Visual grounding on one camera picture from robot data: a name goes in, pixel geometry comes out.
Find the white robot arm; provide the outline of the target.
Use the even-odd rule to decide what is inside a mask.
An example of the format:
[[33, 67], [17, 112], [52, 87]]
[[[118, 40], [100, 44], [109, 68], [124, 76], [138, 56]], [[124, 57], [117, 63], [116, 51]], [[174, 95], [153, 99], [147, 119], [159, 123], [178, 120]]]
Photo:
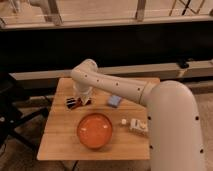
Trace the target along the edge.
[[80, 96], [96, 87], [147, 108], [151, 171], [207, 171], [198, 106], [187, 86], [104, 75], [92, 59], [74, 67], [71, 78]]

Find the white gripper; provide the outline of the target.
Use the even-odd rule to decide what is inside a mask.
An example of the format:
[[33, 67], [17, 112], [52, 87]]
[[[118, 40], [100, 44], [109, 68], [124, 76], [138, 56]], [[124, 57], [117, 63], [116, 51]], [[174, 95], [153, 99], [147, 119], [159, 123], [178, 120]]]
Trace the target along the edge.
[[75, 82], [73, 85], [74, 95], [82, 102], [87, 102], [92, 94], [92, 87]]

